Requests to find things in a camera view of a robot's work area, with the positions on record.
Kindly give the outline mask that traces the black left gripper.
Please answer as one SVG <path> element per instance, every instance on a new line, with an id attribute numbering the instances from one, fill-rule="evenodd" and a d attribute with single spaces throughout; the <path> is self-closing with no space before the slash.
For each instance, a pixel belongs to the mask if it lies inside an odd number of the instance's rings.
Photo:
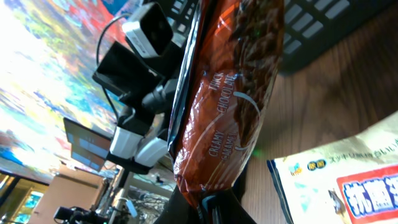
<path id="1" fill-rule="evenodd" d="M 92 78 L 116 96 L 126 95 L 123 103 L 135 103 L 156 87 L 166 84 L 176 74 L 182 59 L 183 50 L 174 43 L 161 57 L 140 61 L 130 49 L 115 41 Z"/>

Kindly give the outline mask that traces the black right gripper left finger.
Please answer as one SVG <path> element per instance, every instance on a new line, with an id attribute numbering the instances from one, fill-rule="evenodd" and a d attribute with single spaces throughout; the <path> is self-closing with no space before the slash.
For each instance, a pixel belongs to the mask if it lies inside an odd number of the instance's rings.
<path id="1" fill-rule="evenodd" d="M 200 219 L 193 208 L 183 197 L 176 186 L 163 212 L 154 224 L 200 224 Z"/>

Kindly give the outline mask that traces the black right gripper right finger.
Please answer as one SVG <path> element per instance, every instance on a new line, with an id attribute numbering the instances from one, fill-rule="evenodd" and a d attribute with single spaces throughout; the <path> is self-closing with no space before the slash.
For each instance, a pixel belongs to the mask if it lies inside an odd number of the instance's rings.
<path id="1" fill-rule="evenodd" d="M 205 197 L 206 224 L 256 224 L 243 209 L 232 189 Z"/>

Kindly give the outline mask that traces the brown chocolate bar wrapper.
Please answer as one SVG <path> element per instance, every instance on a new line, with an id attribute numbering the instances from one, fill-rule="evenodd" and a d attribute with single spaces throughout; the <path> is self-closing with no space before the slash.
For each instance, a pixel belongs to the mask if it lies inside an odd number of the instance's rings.
<path id="1" fill-rule="evenodd" d="M 282 60 L 282 0 L 200 1 L 170 117 L 168 147 L 185 200 L 230 189 L 264 122 Z"/>

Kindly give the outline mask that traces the white snack bag red label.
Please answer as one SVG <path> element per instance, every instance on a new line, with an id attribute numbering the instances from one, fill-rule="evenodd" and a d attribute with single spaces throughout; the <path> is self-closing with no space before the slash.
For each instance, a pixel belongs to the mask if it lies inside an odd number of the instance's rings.
<path id="1" fill-rule="evenodd" d="M 287 223 L 397 223 L 397 113 L 267 165 Z"/>

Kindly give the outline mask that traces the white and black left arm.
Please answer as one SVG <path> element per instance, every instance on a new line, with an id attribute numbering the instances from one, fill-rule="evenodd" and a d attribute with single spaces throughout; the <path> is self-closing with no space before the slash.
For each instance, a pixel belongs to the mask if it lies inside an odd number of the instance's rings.
<path id="1" fill-rule="evenodd" d="M 166 152 L 165 142 L 177 87 L 181 49 L 172 44 L 165 55 L 148 59 L 154 75 L 137 54 L 114 42 L 92 78 L 124 104 L 116 114 L 116 132 L 107 158 L 130 172 L 148 174 Z"/>

